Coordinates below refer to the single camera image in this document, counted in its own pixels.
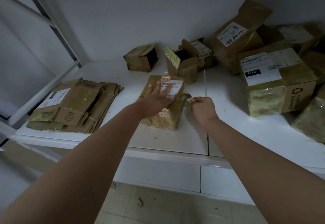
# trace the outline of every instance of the person's left arm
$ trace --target person's left arm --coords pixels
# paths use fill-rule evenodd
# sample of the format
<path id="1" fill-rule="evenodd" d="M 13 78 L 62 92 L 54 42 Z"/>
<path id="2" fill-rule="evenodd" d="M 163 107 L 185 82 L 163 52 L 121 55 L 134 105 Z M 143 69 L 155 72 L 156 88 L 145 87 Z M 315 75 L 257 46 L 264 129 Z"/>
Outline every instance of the person's left arm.
<path id="1" fill-rule="evenodd" d="M 160 92 L 160 81 L 154 91 L 150 85 L 146 96 L 125 107 L 26 189 L 0 216 L 0 223 L 94 223 L 139 122 L 173 101 L 166 98 L 171 87 Z"/>

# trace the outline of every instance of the hand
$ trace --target hand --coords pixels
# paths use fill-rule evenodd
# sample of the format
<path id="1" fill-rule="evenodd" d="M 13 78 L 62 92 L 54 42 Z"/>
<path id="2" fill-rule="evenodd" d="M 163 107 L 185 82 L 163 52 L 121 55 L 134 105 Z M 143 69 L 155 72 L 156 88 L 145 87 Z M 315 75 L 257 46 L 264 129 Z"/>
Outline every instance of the hand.
<path id="1" fill-rule="evenodd" d="M 173 102 L 174 98 L 166 98 L 172 89 L 172 85 L 169 84 L 163 91 L 160 92 L 161 82 L 157 82 L 155 90 L 153 90 L 152 84 L 149 84 L 148 91 L 145 96 L 139 96 L 135 104 L 138 106 L 143 119 L 150 118 L 159 113 L 163 108 L 167 107 Z"/>
<path id="2" fill-rule="evenodd" d="M 194 97 L 193 99 L 193 115 L 203 127 L 206 127 L 206 125 L 213 120 L 219 120 L 210 97 Z"/>

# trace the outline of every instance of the forearm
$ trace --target forearm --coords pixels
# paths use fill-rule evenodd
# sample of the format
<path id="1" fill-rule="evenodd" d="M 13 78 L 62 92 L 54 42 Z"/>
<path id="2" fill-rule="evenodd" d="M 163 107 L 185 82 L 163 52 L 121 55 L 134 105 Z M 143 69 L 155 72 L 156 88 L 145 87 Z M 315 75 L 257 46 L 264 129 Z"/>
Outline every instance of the forearm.
<path id="1" fill-rule="evenodd" d="M 269 223 L 324 218 L 325 181 L 218 119 L 206 129 Z"/>
<path id="2" fill-rule="evenodd" d="M 93 223 L 142 119 L 136 105 L 124 108 L 35 181 L 6 210 L 2 223 Z"/>

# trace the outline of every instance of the floor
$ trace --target floor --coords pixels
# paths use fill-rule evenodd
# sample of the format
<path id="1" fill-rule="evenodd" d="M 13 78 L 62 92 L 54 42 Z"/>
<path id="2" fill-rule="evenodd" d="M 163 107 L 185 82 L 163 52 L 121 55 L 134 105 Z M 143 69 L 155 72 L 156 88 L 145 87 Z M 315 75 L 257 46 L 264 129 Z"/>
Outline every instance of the floor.
<path id="1" fill-rule="evenodd" d="M 255 206 L 118 183 L 95 224 L 265 224 Z"/>

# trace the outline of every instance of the shelf panel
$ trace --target shelf panel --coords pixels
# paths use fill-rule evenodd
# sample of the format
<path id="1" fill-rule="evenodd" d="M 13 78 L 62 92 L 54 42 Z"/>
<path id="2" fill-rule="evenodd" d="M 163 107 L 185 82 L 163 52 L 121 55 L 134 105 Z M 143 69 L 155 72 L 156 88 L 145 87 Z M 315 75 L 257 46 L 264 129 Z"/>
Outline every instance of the shelf panel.
<path id="1" fill-rule="evenodd" d="M 225 123 L 303 167 L 325 168 L 325 146 L 292 129 L 286 119 L 290 114 L 250 117 L 244 84 L 239 76 L 231 76 L 217 66 L 206 71 L 207 96 L 213 99 L 216 112 Z M 212 156 L 222 156 L 209 136 Z"/>
<path id="2" fill-rule="evenodd" d="M 116 82 L 124 86 L 124 90 L 116 96 L 109 108 L 103 121 L 103 124 L 105 124 L 124 107 L 136 101 L 143 90 L 149 75 L 162 75 L 166 70 L 165 58 L 161 58 L 150 73 L 128 71 L 126 63 L 123 60 L 88 63 L 83 66 L 72 77 L 72 79 L 83 77 L 87 80 L 97 82 Z M 205 95 L 204 73 L 199 74 L 196 83 L 187 86 L 187 91 L 191 93 L 192 96 Z M 38 141 L 42 140 L 41 138 L 46 138 L 51 139 L 52 142 L 56 139 L 81 142 L 88 135 L 54 131 L 35 131 L 26 128 L 25 124 L 18 129 L 15 134 L 15 139 L 19 139 L 18 136 L 36 137 Z M 208 154 L 207 133 L 199 126 L 197 121 L 191 115 L 188 107 L 184 107 L 176 131 L 169 131 L 140 124 L 130 141 L 129 147 L 202 155 Z"/>

